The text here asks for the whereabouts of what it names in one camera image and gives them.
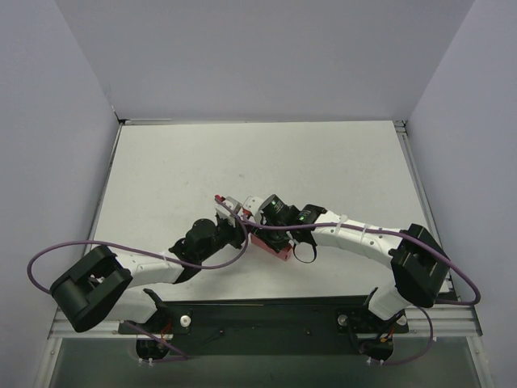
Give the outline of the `pink paper box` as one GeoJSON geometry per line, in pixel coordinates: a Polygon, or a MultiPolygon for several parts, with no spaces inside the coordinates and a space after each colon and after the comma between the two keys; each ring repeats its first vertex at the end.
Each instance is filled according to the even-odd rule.
{"type": "Polygon", "coordinates": [[[255,234],[250,236],[250,241],[256,247],[283,261],[288,261],[292,257],[292,245],[289,242],[282,242],[279,247],[273,247],[255,234]]]}

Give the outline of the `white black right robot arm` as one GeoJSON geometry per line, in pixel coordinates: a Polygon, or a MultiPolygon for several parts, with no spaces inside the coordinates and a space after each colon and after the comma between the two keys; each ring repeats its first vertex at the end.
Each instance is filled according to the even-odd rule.
{"type": "Polygon", "coordinates": [[[324,207],[286,205],[277,195],[252,196],[244,203],[265,243],[289,238],[311,247],[333,247],[375,261],[390,269],[392,280],[374,288],[366,306],[384,321],[407,306],[431,308],[447,277],[448,266],[432,254],[443,254],[429,231],[418,224],[405,230],[381,228],[351,220],[324,207]]]}

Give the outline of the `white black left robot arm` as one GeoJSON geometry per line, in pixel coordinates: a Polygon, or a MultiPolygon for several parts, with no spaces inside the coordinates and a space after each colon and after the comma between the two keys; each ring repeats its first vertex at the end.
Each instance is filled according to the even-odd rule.
{"type": "Polygon", "coordinates": [[[230,245],[247,246],[248,231],[235,220],[199,219],[168,252],[171,262],[143,255],[117,255],[105,244],[93,248],[50,287],[50,294],[76,332],[88,331],[113,311],[126,289],[182,284],[202,271],[203,262],[230,245]]]}

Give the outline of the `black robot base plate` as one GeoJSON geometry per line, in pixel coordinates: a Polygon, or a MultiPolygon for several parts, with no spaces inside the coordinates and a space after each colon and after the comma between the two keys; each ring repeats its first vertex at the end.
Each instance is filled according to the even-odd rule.
{"type": "Polygon", "coordinates": [[[141,324],[120,324],[121,335],[139,328],[168,339],[188,356],[357,355],[359,346],[386,356],[381,336],[406,334],[404,311],[384,321],[365,296],[165,302],[141,324]]]}

